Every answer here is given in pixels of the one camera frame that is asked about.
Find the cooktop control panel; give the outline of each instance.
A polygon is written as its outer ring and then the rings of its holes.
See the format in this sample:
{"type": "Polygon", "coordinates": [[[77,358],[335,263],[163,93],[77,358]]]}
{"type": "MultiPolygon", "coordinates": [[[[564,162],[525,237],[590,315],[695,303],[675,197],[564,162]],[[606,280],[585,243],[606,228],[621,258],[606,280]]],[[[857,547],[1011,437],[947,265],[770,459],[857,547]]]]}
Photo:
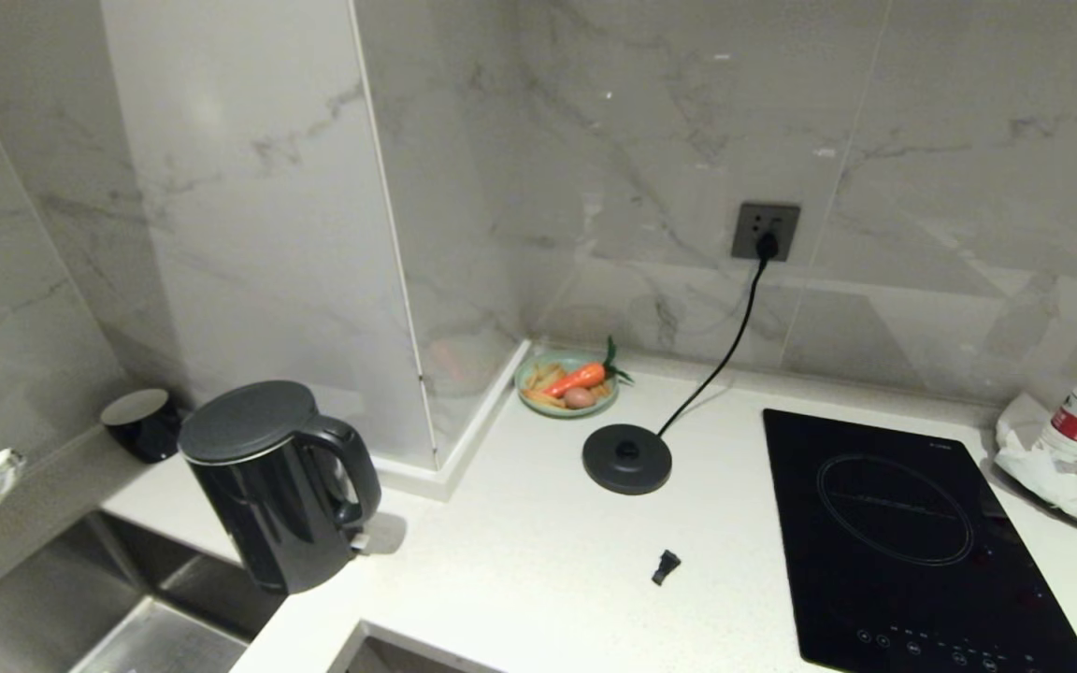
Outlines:
{"type": "Polygon", "coordinates": [[[956,634],[923,631],[907,627],[880,626],[855,630],[852,639],[867,648],[900,648],[917,659],[945,662],[955,669],[987,670],[988,673],[1011,672],[1044,673],[1036,656],[1031,653],[1008,653],[996,644],[978,644],[956,634]]]}

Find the green plate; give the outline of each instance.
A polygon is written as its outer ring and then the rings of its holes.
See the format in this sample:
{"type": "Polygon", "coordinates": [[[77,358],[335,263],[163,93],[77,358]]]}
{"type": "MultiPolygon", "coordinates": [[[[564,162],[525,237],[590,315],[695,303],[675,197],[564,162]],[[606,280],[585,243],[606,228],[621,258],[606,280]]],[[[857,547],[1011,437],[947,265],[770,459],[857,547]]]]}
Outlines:
{"type": "Polygon", "coordinates": [[[547,353],[540,353],[537,356],[528,357],[527,362],[521,363],[518,370],[514,371],[514,388],[517,388],[518,399],[521,399],[521,404],[527,405],[543,416],[549,416],[551,418],[581,418],[602,412],[602,410],[610,408],[610,406],[614,404],[614,401],[617,399],[617,378],[616,376],[611,376],[611,378],[605,379],[605,382],[610,384],[610,393],[604,397],[604,399],[598,401],[598,404],[588,408],[562,409],[548,407],[546,405],[538,405],[534,402],[528,401],[527,397],[522,395],[521,391],[522,388],[526,388],[527,379],[530,378],[530,374],[536,366],[547,366],[553,362],[559,363],[560,366],[563,367],[564,371],[571,374],[576,369],[581,369],[582,366],[585,366],[590,362],[601,362],[601,356],[593,356],[592,354],[582,351],[550,351],[547,353]]]}

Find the white tray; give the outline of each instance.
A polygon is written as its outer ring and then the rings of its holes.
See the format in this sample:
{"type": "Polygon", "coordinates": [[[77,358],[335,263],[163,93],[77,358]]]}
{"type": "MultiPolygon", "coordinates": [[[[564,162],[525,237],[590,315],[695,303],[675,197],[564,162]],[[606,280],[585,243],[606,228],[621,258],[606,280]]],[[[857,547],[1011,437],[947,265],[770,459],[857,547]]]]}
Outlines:
{"type": "Polygon", "coordinates": [[[1059,473],[1050,454],[1031,448],[1051,417],[1051,409],[1021,393],[995,422],[995,441],[999,444],[995,464],[1025,489],[1077,519],[1077,474],[1059,473]]]}

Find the black induction cooker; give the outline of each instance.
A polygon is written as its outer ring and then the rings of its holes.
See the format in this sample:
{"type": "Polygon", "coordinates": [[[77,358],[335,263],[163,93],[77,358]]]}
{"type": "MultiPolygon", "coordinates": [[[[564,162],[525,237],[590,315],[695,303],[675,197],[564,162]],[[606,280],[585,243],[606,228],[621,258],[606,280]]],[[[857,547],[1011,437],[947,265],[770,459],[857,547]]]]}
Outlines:
{"type": "Polygon", "coordinates": [[[966,447],[764,410],[800,656],[854,673],[1077,673],[1077,639],[966,447]]]}

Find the small black object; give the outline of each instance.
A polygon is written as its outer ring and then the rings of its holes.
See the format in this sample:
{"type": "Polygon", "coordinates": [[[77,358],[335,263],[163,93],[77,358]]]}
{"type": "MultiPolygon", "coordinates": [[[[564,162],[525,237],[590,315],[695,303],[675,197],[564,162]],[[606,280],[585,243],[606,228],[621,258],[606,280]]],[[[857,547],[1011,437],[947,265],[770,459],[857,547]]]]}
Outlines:
{"type": "Polygon", "coordinates": [[[585,439],[585,469],[604,489],[642,495],[666,485],[671,451],[655,432],[637,425],[605,425],[585,439]]]}
{"type": "Polygon", "coordinates": [[[755,243],[755,252],[759,254],[759,260],[773,260],[779,254],[779,238],[774,234],[767,233],[759,237],[759,242],[755,243]]]}
{"type": "Polygon", "coordinates": [[[655,583],[656,585],[660,585],[662,587],[662,580],[676,567],[680,567],[680,557],[671,553],[670,550],[663,549],[662,557],[659,557],[659,570],[655,571],[655,575],[651,578],[651,583],[655,583]]]}
{"type": "Polygon", "coordinates": [[[177,452],[181,415],[168,391],[149,388],[111,402],[98,416],[111,438],[146,464],[177,452]]]}

